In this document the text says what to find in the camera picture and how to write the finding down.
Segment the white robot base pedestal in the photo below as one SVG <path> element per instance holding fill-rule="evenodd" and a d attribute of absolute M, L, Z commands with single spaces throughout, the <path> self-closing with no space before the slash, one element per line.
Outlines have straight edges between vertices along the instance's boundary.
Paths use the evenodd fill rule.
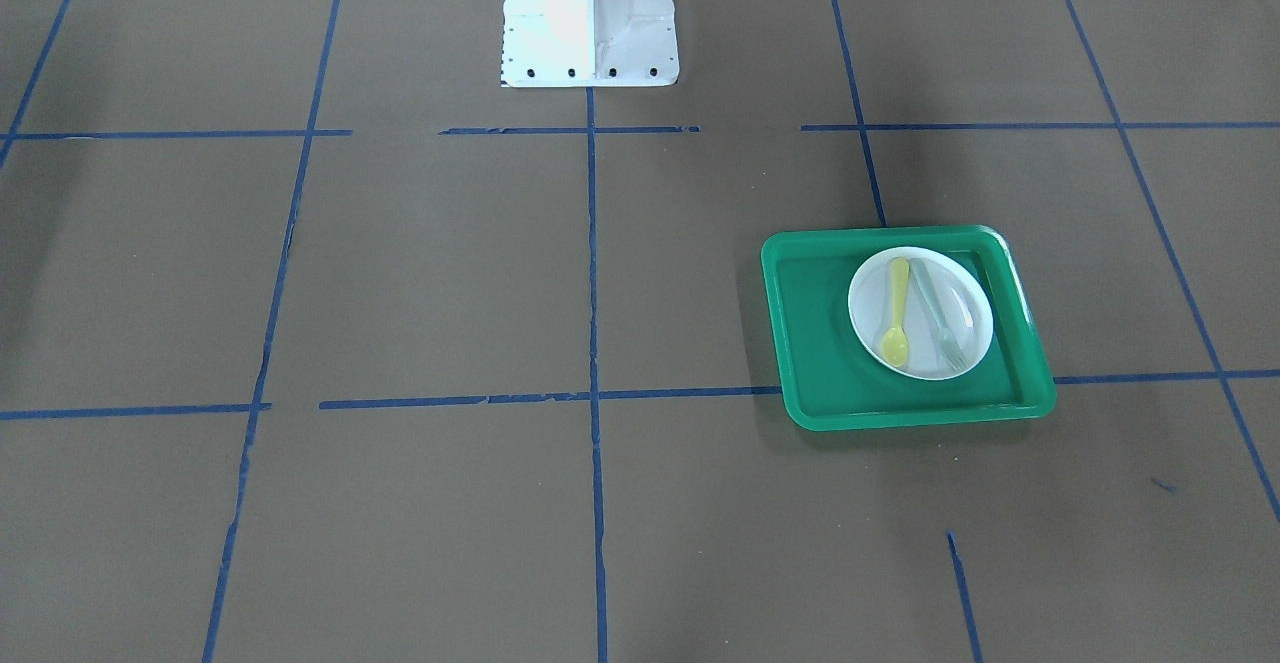
<path fill-rule="evenodd" d="M 675 0 L 503 0 L 500 84 L 639 88 L 680 78 Z"/>

